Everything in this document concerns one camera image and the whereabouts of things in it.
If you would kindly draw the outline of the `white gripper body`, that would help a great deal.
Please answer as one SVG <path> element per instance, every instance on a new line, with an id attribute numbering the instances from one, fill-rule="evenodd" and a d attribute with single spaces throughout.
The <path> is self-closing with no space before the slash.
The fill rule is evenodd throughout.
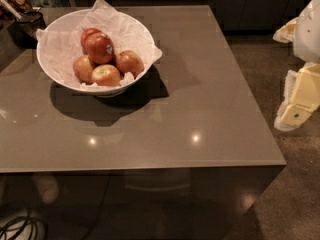
<path id="1" fill-rule="evenodd" d="M 294 55 L 320 63 L 320 0 L 311 0 L 300 13 L 294 31 Z"/>

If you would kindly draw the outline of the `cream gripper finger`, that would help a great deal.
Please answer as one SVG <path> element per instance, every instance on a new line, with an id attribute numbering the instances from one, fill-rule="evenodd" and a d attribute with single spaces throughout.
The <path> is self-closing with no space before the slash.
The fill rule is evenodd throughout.
<path id="1" fill-rule="evenodd" d="M 293 18 L 280 29 L 278 29 L 274 35 L 273 40 L 280 43 L 291 43 L 294 41 L 295 28 L 298 18 Z"/>
<path id="2" fill-rule="evenodd" d="M 298 71 L 289 70 L 283 96 L 274 127 L 280 131 L 298 129 L 320 106 L 320 65 L 308 62 Z"/>

